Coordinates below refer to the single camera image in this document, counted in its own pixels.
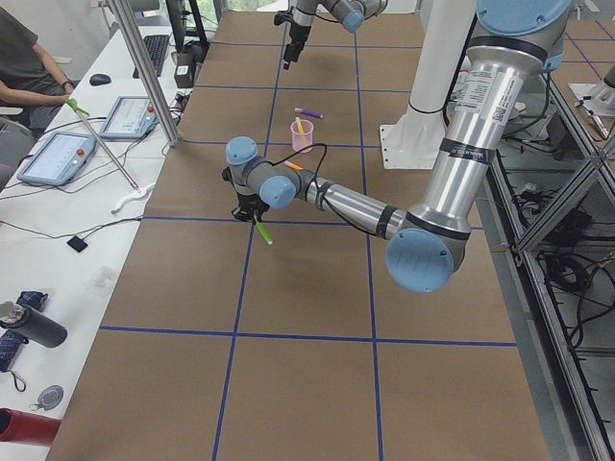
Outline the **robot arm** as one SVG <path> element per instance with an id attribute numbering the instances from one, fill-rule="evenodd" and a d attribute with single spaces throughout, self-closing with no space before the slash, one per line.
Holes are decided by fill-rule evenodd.
<path id="1" fill-rule="evenodd" d="M 405 289 L 440 289 L 463 261 L 469 211 L 524 82 L 560 65 L 572 8 L 569 1 L 427 4 L 406 113 L 381 126 L 386 168 L 431 172 L 418 204 L 400 210 L 289 160 L 272 162 L 239 136 L 227 143 L 222 173 L 237 195 L 234 217 L 258 224 L 267 209 L 301 199 L 385 239 L 387 270 Z"/>
<path id="2" fill-rule="evenodd" d="M 290 42 L 283 53 L 283 68 L 288 70 L 292 62 L 297 62 L 308 41 L 313 20 L 319 6 L 329 12 L 334 20 L 353 34 L 362 23 L 383 12 L 388 2 L 382 0 L 298 0 L 290 1 L 285 11 L 277 11 L 274 24 L 290 24 Z"/>

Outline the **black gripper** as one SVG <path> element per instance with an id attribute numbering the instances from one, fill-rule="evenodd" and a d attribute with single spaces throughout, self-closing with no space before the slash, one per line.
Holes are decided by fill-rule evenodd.
<path id="1" fill-rule="evenodd" d="M 308 41 L 309 33 L 309 26 L 291 24 L 289 31 L 290 42 L 285 45 L 283 53 L 284 65 L 290 65 L 292 62 L 298 61 Z"/>
<path id="2" fill-rule="evenodd" d="M 234 219 L 242 222 L 260 222 L 262 215 L 268 210 L 268 204 L 265 203 L 259 195 L 237 195 L 238 204 L 232 211 Z"/>

